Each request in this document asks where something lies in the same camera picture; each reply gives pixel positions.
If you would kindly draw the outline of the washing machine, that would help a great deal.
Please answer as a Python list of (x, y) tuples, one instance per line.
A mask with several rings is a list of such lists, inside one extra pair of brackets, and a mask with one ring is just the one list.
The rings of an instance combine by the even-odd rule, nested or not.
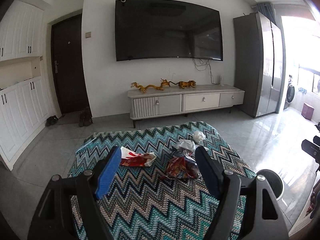
[(287, 109), (289, 107), (289, 105), (294, 100), (294, 97), (295, 97), (295, 87), (292, 82), (292, 75), (289, 75), (289, 82), (287, 87), (284, 109)]

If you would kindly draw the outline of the purple storage box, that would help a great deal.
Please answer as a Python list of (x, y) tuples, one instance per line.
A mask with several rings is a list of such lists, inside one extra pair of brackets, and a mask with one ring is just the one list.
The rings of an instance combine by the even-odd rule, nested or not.
[(308, 103), (303, 103), (302, 116), (308, 120), (312, 120), (314, 107)]

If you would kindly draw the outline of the black wall television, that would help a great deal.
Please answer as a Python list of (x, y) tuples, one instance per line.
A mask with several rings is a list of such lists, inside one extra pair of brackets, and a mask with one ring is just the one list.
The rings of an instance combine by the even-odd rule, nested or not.
[(223, 60), (219, 11), (176, 0), (115, 2), (116, 60)]

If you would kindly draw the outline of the red snack wrapper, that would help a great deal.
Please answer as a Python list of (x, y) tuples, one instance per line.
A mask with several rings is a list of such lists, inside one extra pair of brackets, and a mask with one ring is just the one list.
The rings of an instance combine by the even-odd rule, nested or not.
[(201, 173), (196, 161), (187, 157), (172, 158), (161, 179), (199, 179)]

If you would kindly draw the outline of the crumpled clear plastic wrapper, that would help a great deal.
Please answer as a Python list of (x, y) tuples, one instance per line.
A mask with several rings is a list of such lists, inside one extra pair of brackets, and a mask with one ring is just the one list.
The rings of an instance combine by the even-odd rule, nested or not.
[(201, 147), (201, 145), (195, 144), (195, 142), (192, 140), (179, 139), (178, 142), (171, 147), (172, 159), (184, 159), (186, 161), (195, 163), (195, 153), (199, 147)]

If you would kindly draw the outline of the brown shoes by door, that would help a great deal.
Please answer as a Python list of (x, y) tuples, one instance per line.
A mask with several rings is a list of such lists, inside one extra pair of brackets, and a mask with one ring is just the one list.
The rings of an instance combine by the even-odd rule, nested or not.
[(89, 107), (86, 107), (79, 116), (79, 127), (90, 126), (93, 124), (92, 113)]

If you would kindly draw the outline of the red white paper bag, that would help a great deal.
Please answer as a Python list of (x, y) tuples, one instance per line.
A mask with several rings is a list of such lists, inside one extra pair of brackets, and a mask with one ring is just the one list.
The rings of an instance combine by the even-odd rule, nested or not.
[(156, 160), (157, 156), (153, 153), (136, 153), (128, 148), (121, 147), (122, 166), (128, 167), (150, 167)]

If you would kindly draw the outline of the black shoes on floor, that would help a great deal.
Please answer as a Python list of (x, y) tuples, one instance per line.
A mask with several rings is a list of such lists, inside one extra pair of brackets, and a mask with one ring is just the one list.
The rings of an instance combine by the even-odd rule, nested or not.
[(50, 117), (46, 120), (46, 127), (55, 125), (55, 124), (58, 122), (58, 120), (59, 120), (59, 119), (57, 118), (57, 116), (55, 116), (55, 115), (50, 116)]

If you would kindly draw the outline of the white wall cupboard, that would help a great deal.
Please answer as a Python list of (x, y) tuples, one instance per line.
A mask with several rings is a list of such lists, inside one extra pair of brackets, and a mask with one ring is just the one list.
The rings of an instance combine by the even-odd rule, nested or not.
[(14, 1), (1, 20), (1, 163), (11, 171), (52, 114), (40, 8)]

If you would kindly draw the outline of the white round trash bin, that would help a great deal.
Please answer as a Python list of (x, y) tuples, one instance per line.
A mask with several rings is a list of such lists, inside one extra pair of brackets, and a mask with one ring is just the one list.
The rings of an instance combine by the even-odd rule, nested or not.
[(260, 170), (257, 172), (257, 175), (262, 175), (267, 179), (271, 189), (274, 192), (276, 200), (280, 200), (284, 193), (284, 182), (280, 176), (276, 172), (269, 169)]

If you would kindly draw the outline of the grey refrigerator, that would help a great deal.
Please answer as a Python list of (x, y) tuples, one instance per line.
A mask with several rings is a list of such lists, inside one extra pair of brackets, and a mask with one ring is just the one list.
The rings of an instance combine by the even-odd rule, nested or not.
[(235, 87), (245, 92), (241, 110), (256, 118), (277, 111), (283, 80), (280, 29), (259, 12), (233, 19)]

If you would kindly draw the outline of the dark entrance door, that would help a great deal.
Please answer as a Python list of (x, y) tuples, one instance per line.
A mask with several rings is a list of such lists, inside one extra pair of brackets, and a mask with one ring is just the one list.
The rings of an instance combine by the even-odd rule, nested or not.
[(81, 46), (82, 15), (52, 25), (51, 59), (54, 87), (62, 114), (89, 106)]

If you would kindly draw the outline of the white tissue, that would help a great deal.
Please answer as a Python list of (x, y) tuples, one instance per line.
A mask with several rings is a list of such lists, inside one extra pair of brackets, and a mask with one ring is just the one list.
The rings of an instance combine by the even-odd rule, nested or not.
[(206, 139), (206, 136), (201, 131), (195, 131), (193, 133), (193, 140), (199, 144), (200, 142), (204, 141)]

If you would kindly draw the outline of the golden tiger figurine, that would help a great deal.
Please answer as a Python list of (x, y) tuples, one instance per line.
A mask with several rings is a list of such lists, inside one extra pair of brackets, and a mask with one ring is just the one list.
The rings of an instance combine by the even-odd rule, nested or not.
[(176, 85), (178, 86), (179, 88), (182, 88), (182, 89), (186, 89), (186, 88), (195, 88), (196, 87), (196, 82), (194, 80), (190, 80), (190, 81), (179, 81), (177, 83), (174, 83), (172, 81), (170, 81), (170, 83), (172, 83), (173, 85)]

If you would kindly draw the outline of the golden dragon figurine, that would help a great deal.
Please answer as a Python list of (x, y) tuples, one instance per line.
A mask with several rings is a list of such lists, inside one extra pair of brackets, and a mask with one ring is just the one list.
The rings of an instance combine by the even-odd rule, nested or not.
[(131, 83), (131, 88), (137, 88), (141, 93), (146, 93), (149, 88), (153, 88), (155, 90), (164, 90), (164, 87), (170, 87), (170, 82), (166, 79), (161, 79), (161, 84), (159, 86), (156, 85), (147, 85), (143, 86), (136, 82)]

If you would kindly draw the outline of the zigzag knitted table cloth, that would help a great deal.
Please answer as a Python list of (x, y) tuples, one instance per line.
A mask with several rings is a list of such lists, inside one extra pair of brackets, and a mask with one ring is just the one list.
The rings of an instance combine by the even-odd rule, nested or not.
[(180, 139), (191, 139), (195, 131), (206, 136), (203, 146), (212, 159), (240, 176), (255, 176), (218, 131), (202, 121), (93, 133), (82, 142), (69, 177), (93, 168), (113, 146), (156, 155), (149, 167), (120, 166), (108, 194), (99, 201), (100, 211), (114, 239), (203, 239), (219, 202), (209, 194), (202, 179), (164, 178), (172, 158), (172, 146)]

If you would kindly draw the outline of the white TV cabinet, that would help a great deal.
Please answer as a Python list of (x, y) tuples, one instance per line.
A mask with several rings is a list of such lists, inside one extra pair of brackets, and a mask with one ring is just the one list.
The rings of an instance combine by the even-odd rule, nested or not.
[(230, 108), (243, 104), (245, 92), (228, 85), (197, 85), (195, 88), (166, 87), (164, 90), (129, 90), (130, 118), (137, 120)]

